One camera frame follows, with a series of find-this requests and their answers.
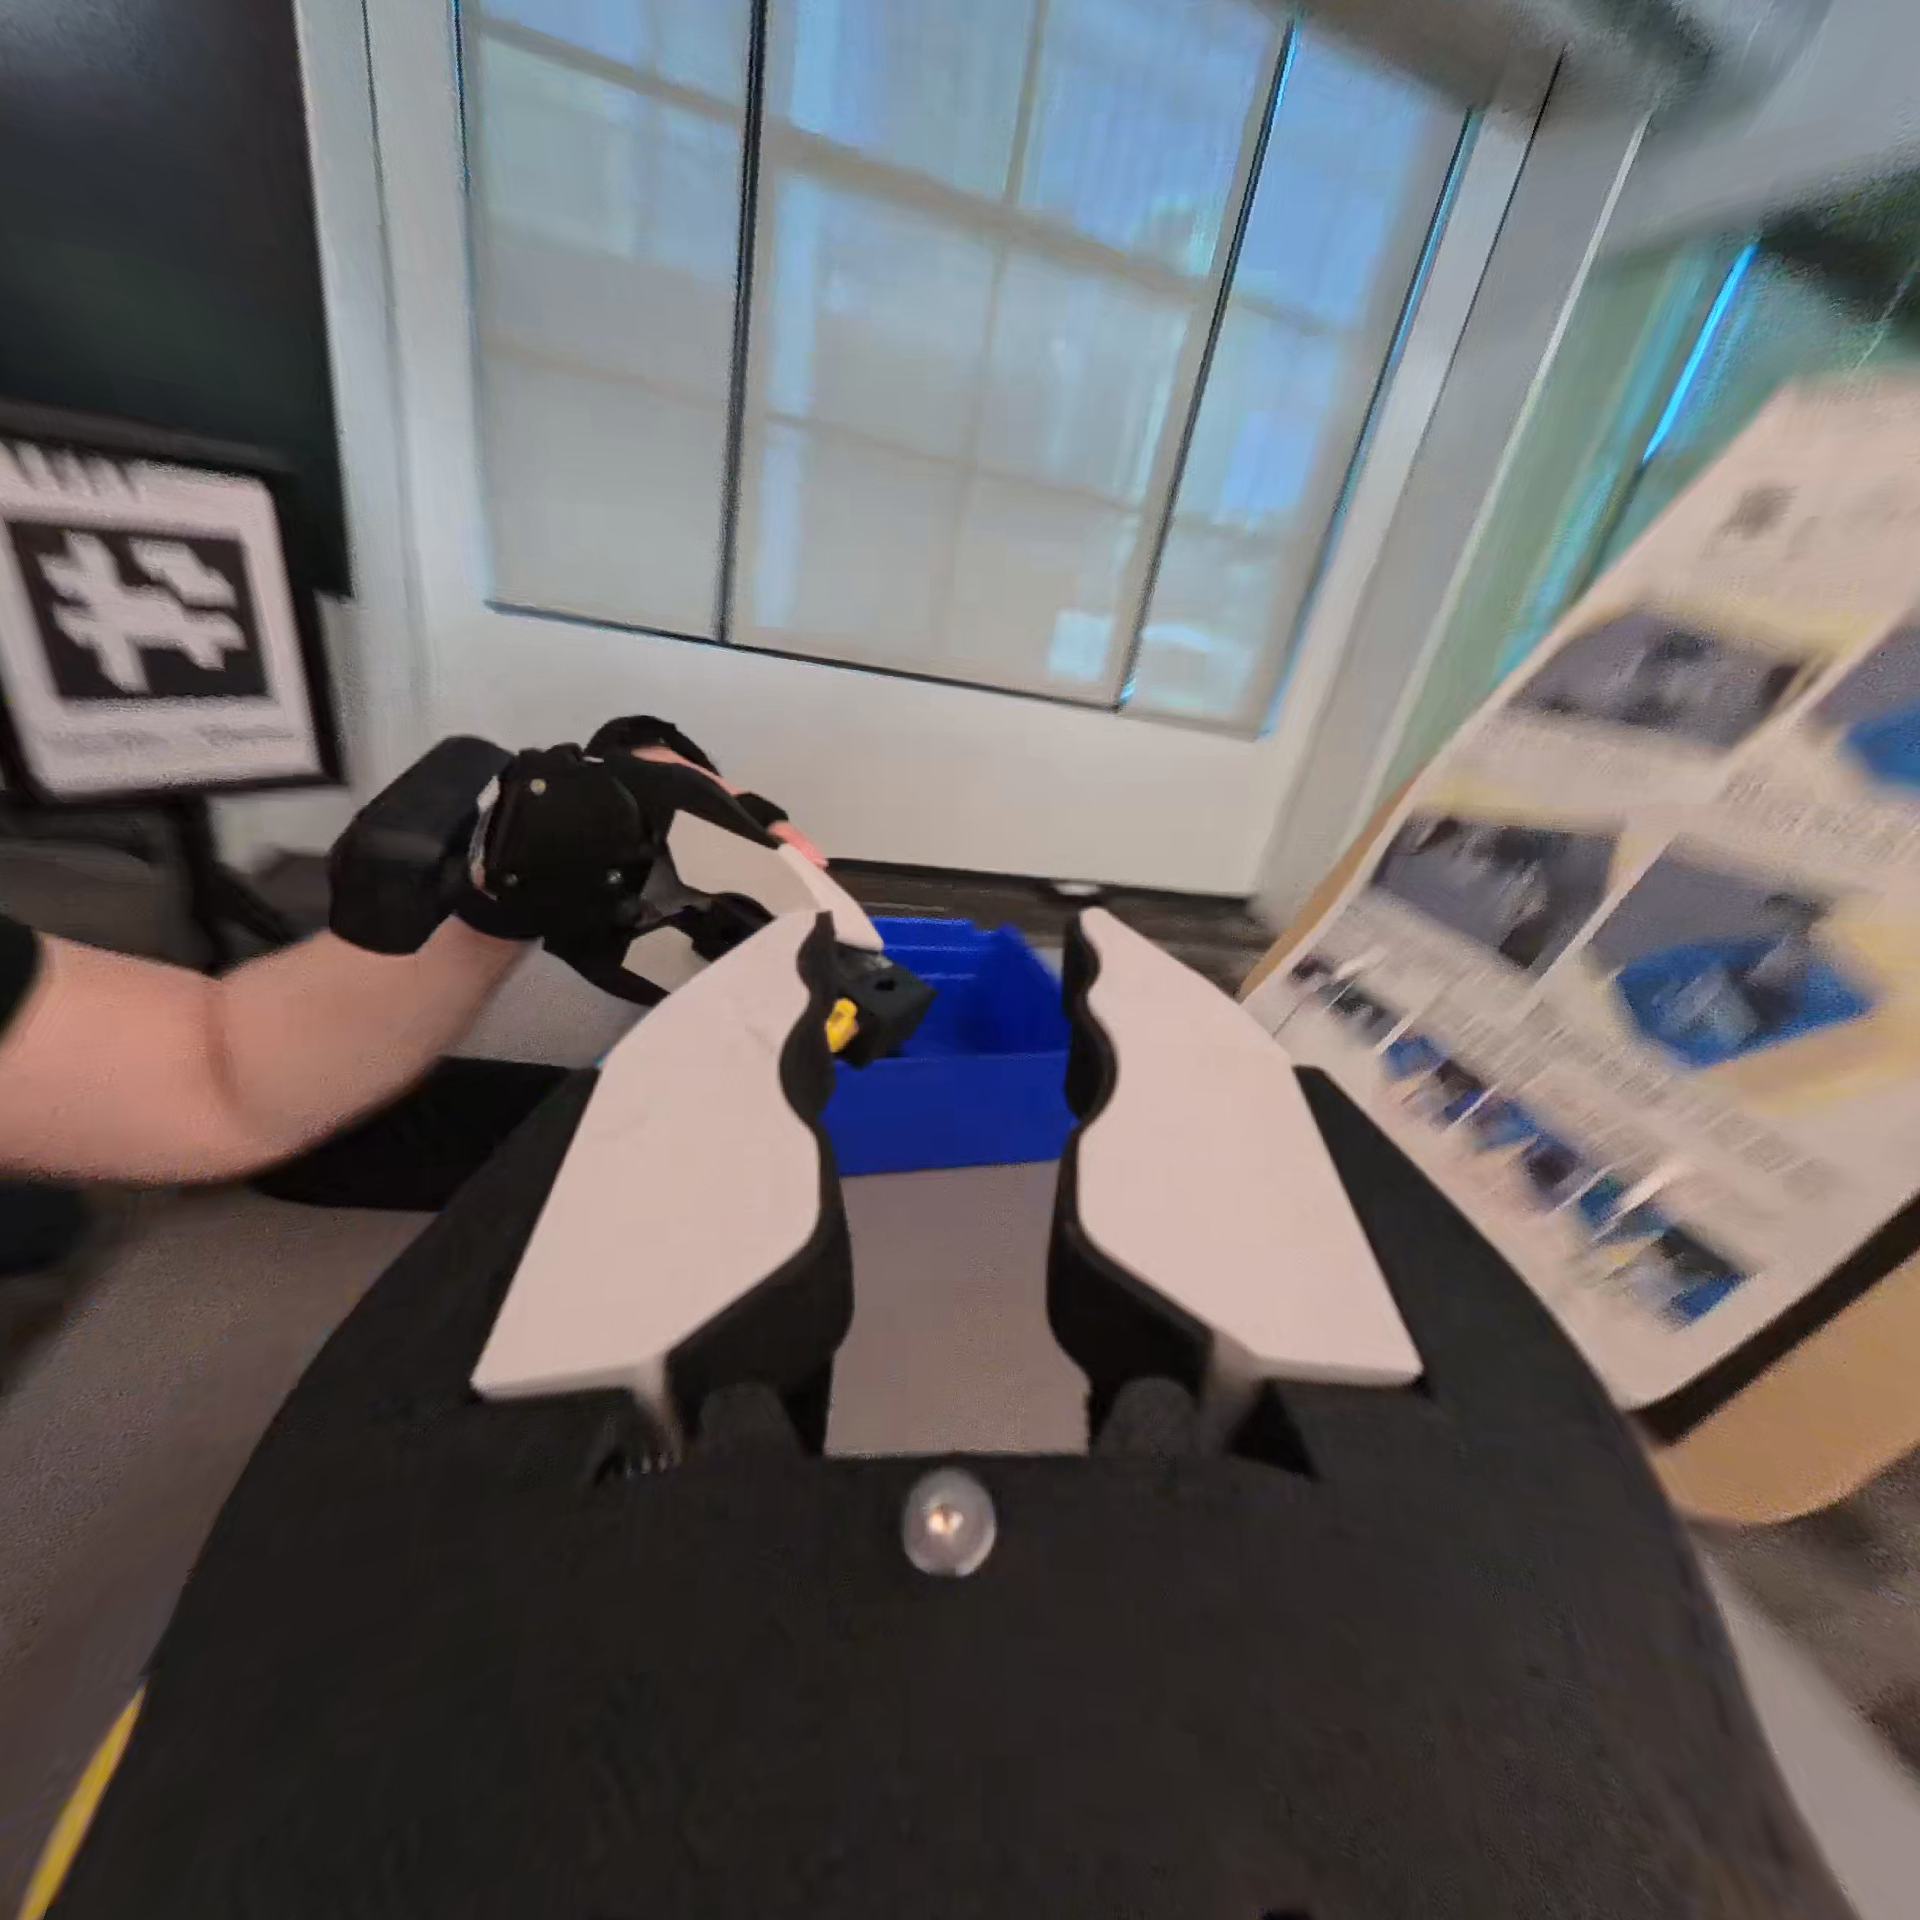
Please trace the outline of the printed instruction sheet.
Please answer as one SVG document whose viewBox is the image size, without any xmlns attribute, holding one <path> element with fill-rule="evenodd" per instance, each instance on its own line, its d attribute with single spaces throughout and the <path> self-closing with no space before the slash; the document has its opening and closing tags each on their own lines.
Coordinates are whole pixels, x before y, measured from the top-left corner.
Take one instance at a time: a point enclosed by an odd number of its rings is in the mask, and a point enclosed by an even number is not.
<svg viewBox="0 0 1920 1920">
<path fill-rule="evenodd" d="M 1248 982 L 1622 1410 L 1915 1199 L 1915 601 L 1915 367 L 1784 383 Z"/>
</svg>

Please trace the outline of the blue plastic bin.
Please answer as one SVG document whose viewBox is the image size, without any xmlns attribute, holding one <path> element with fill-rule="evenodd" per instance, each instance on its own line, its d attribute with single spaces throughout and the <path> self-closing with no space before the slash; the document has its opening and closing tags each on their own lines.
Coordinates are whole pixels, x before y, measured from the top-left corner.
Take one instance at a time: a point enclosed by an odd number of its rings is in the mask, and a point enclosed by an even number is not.
<svg viewBox="0 0 1920 1920">
<path fill-rule="evenodd" d="M 1016 927 L 877 917 L 886 953 L 933 987 L 888 1057 L 834 1071 L 823 1112 L 844 1177 L 1055 1160 L 1072 1128 L 1060 977 Z"/>
</svg>

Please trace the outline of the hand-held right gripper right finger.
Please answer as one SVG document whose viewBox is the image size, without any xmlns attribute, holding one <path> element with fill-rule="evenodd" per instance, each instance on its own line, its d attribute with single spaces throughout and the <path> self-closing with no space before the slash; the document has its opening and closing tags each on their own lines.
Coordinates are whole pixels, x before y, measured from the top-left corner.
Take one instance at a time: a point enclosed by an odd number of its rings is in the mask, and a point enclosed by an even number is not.
<svg viewBox="0 0 1920 1920">
<path fill-rule="evenodd" d="M 1088 1449 L 1235 1447 L 1284 1384 L 1406 1390 L 1423 1359 L 1284 1046 L 1110 910 L 1062 947 L 1072 1128 L 1046 1325 Z"/>
</svg>

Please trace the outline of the black network switch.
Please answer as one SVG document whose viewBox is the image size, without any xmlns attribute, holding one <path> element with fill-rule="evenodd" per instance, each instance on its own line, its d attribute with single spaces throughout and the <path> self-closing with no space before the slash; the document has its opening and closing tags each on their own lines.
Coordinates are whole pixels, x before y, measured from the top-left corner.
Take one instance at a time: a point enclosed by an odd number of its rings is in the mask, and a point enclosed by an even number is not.
<svg viewBox="0 0 1920 1920">
<path fill-rule="evenodd" d="M 827 957 L 830 1056 L 866 1067 L 898 1056 L 919 1030 L 935 989 L 888 953 L 832 943 Z"/>
</svg>

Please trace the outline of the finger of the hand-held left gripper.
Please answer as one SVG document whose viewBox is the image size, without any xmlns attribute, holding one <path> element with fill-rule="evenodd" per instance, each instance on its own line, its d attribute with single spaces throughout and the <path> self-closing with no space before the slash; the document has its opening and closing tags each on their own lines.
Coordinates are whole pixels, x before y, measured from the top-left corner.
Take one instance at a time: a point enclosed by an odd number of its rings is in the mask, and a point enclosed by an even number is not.
<svg viewBox="0 0 1920 1920">
<path fill-rule="evenodd" d="M 827 917 L 840 945 L 883 953 L 883 936 L 869 912 L 839 879 L 786 841 L 760 842 L 707 817 L 672 817 L 666 857 L 688 895 L 732 895 L 774 920 L 790 913 Z"/>
</svg>

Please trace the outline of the black desk mat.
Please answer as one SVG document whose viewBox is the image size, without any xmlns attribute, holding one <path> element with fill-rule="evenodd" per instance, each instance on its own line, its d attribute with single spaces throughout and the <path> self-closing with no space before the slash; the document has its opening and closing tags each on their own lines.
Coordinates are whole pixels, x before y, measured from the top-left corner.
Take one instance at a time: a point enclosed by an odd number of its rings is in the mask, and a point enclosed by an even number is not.
<svg viewBox="0 0 1920 1920">
<path fill-rule="evenodd" d="M 445 1057 L 416 1087 L 247 1187 L 309 1208 L 442 1211 L 571 1077 L 556 1063 Z"/>
</svg>

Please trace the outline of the black framed marker sign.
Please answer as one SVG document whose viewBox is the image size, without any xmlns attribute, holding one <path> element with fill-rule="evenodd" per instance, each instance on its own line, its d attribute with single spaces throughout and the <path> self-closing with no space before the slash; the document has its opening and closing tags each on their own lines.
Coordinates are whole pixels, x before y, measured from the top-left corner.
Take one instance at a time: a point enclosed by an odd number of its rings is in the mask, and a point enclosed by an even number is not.
<svg viewBox="0 0 1920 1920">
<path fill-rule="evenodd" d="M 4 790 L 342 784 L 310 545 L 298 471 L 266 447 L 4 400 Z"/>
</svg>

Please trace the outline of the window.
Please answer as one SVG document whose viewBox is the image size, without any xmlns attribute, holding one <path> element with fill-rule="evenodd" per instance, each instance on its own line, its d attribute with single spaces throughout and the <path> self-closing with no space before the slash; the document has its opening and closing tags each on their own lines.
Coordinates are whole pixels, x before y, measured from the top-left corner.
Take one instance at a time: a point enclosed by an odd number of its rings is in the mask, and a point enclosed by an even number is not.
<svg viewBox="0 0 1920 1920">
<path fill-rule="evenodd" d="M 1274 5 L 461 5 L 486 599 L 1267 728 L 1482 129 Z"/>
</svg>

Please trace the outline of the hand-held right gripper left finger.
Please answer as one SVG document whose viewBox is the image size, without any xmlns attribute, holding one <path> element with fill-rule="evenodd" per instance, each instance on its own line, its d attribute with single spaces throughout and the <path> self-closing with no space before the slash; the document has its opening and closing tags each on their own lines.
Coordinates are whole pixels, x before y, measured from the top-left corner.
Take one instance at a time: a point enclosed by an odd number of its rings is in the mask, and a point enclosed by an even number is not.
<svg viewBox="0 0 1920 1920">
<path fill-rule="evenodd" d="M 610 1049 L 471 1368 L 480 1401 L 612 1393 L 668 1454 L 770 1403 L 824 1450 L 854 1310 L 830 961 L 824 913 L 781 917 Z"/>
</svg>

